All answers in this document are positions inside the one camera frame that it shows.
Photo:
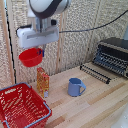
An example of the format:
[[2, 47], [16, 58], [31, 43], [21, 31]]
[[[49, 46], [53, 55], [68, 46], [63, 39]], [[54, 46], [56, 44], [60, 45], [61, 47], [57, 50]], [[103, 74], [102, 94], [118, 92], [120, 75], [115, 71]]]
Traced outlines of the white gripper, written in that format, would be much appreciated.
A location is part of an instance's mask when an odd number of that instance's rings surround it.
[[[32, 28], [24, 28], [19, 29], [17, 35], [19, 46], [23, 49], [28, 49], [57, 41], [59, 39], [59, 29], [57, 26], [52, 26], [44, 32], [36, 32]], [[43, 49], [39, 49], [39, 55], [41, 54], [44, 57], [44, 53]]]

